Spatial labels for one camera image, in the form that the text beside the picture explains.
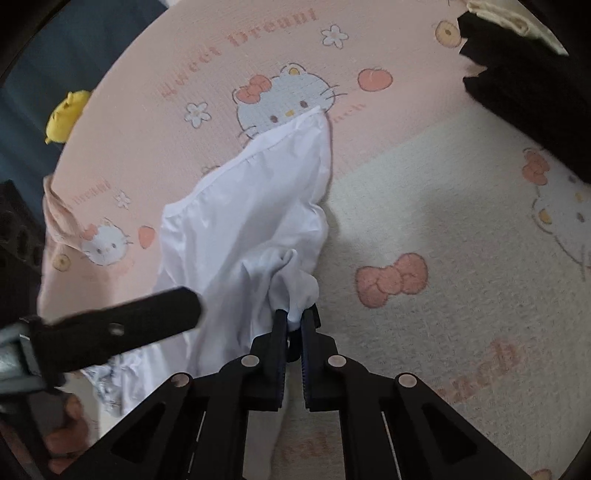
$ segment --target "white fabric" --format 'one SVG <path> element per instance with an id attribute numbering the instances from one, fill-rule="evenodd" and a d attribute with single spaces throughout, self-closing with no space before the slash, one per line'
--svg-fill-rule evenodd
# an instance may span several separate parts
<path id="1" fill-rule="evenodd" d="M 290 329 L 299 327 L 319 296 L 312 271 L 328 225 L 317 203 L 329 176 L 329 126 L 315 108 L 256 137 L 165 207 L 154 291 L 186 286 L 199 293 L 205 314 L 198 328 L 127 354 L 124 413 L 176 372 L 209 375 L 248 353 L 277 309 L 288 311 Z M 251 414 L 248 480 L 269 477 L 281 418 Z"/>

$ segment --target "hello kitty print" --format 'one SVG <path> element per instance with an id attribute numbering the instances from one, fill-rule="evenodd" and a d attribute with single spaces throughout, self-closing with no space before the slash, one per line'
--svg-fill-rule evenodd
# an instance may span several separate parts
<path id="1" fill-rule="evenodd" d="M 91 224 L 81 234 L 82 252 L 96 265 L 105 267 L 121 260 L 127 253 L 129 236 L 104 218 L 99 225 Z"/>
<path id="2" fill-rule="evenodd" d="M 308 73 L 297 63 L 290 63 L 276 77 L 255 75 L 248 85 L 234 90 L 232 97 L 238 105 L 242 132 L 254 138 L 315 106 L 328 111 L 335 98 L 344 95 L 335 93 L 337 86 Z"/>
<path id="3" fill-rule="evenodd" d="M 535 185 L 532 218 L 577 262 L 585 279 L 591 274 L 591 187 L 551 155 L 524 151 L 523 177 Z"/>

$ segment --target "patterned fabric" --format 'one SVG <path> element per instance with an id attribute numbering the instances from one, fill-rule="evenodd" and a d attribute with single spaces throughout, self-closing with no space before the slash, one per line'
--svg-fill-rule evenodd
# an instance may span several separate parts
<path id="1" fill-rule="evenodd" d="M 98 400 L 105 410 L 116 417 L 121 415 L 121 356 L 117 355 L 106 365 L 97 365 L 82 370 L 84 376 L 92 383 Z"/>
<path id="2" fill-rule="evenodd" d="M 95 90 L 47 182 L 43 315 L 148 294 L 164 205 L 320 105 L 323 331 L 370 371 L 416 373 L 526 471 L 560 476 L 591 429 L 591 192 L 465 93 L 479 68 L 458 55 L 464 10 L 172 7 Z M 297 377 L 272 478 L 343 478 L 337 418 L 303 411 Z"/>

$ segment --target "white cloth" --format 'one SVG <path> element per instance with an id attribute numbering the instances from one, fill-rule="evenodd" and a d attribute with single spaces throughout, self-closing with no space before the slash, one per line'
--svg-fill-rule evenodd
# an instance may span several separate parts
<path id="1" fill-rule="evenodd" d="M 198 328 L 127 354 L 125 413 L 176 372 L 209 375 L 248 353 L 277 309 L 288 311 L 290 329 L 299 327 L 319 296 L 312 272 L 328 234 L 318 202 L 329 177 L 329 126 L 317 107 L 256 137 L 164 208 L 154 291 L 186 286 L 205 313 Z M 269 476 L 282 415 L 268 415 L 249 419 L 248 480 Z"/>

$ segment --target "yellow plush toy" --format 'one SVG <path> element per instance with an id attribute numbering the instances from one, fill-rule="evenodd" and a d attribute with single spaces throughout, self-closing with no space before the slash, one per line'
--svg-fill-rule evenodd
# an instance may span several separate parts
<path id="1" fill-rule="evenodd" d="M 78 92 L 70 92 L 66 99 L 56 106 L 45 128 L 47 138 L 45 143 L 50 142 L 66 143 L 70 138 L 70 133 L 74 128 L 74 124 L 82 115 L 82 110 L 88 103 L 90 92 L 80 90 Z"/>

